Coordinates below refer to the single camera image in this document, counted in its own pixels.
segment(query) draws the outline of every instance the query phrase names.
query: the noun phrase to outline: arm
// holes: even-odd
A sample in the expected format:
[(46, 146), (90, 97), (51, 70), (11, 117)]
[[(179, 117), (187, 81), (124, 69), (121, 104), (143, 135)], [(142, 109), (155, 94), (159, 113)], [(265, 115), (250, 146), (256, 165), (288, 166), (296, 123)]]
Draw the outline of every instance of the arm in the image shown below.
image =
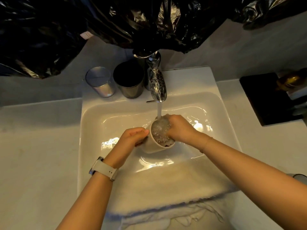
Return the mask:
[[(127, 129), (103, 162), (120, 168), (135, 145), (142, 142), (148, 133), (149, 130), (142, 127)], [(112, 185), (109, 177), (94, 173), (57, 230), (100, 230)]]
[(169, 116), (168, 135), (204, 153), (263, 212), (284, 229), (307, 227), (307, 186), (285, 173), (196, 131)]

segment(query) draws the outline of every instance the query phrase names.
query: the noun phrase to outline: smartwatch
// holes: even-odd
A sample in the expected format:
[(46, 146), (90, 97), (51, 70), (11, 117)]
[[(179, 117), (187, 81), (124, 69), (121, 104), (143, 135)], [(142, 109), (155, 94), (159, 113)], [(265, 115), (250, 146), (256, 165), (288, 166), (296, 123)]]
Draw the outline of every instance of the smartwatch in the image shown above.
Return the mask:
[(118, 170), (112, 168), (111, 166), (109, 166), (107, 164), (105, 164), (103, 162), (103, 159), (104, 159), (103, 157), (99, 157), (97, 159), (97, 161), (94, 163), (94, 165), (90, 169), (89, 174), (93, 175), (97, 171), (97, 172), (109, 177), (111, 181), (115, 181)]

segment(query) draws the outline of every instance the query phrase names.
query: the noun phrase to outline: person's left hand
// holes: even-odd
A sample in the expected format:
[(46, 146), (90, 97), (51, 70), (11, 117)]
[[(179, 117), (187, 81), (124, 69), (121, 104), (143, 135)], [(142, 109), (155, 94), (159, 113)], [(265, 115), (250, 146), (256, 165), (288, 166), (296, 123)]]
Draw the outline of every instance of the person's left hand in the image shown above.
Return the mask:
[(125, 130), (103, 162), (115, 169), (119, 169), (125, 163), (133, 148), (139, 145), (148, 133), (149, 130), (145, 130), (143, 127)]

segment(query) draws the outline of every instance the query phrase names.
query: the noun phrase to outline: hand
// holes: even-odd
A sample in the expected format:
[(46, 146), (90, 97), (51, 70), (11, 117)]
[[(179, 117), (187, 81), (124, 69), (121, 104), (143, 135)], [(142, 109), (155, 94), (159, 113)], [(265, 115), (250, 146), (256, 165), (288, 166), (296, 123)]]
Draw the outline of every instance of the hand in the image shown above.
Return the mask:
[(115, 169), (119, 169), (123, 166), (134, 147), (141, 144), (148, 133), (149, 130), (145, 130), (143, 127), (125, 130), (103, 162)]
[(191, 145), (198, 131), (181, 115), (167, 115), (171, 127), (167, 132), (168, 137)]

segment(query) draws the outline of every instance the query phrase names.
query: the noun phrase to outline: forearm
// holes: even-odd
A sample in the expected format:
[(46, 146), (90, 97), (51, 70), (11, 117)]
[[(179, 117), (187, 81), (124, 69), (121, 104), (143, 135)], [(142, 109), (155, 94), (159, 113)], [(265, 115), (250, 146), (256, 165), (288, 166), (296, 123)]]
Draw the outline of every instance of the forearm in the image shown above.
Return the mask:
[(307, 226), (307, 186), (227, 145), (197, 133), (199, 149), (260, 209), (284, 229)]
[(95, 172), (57, 230), (100, 230), (113, 182)]

